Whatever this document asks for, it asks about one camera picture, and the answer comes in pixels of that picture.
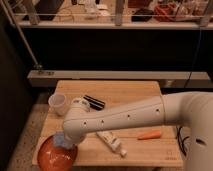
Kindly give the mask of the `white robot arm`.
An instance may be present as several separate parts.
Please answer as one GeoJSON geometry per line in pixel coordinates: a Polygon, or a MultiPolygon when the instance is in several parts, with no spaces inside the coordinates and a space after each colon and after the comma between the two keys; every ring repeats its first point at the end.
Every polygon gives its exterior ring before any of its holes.
{"type": "Polygon", "coordinates": [[[63,121],[65,140],[78,145],[87,133],[105,130],[182,125],[190,128],[184,171],[213,171],[213,93],[182,92],[80,114],[63,121]]]}

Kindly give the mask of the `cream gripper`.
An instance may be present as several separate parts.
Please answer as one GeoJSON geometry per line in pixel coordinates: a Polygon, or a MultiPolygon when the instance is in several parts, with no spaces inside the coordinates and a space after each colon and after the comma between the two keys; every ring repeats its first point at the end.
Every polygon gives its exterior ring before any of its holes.
{"type": "Polygon", "coordinates": [[[64,135],[63,147],[66,149],[72,149],[75,146],[78,146],[86,138],[85,135],[79,136],[69,136],[68,134],[64,135]]]}

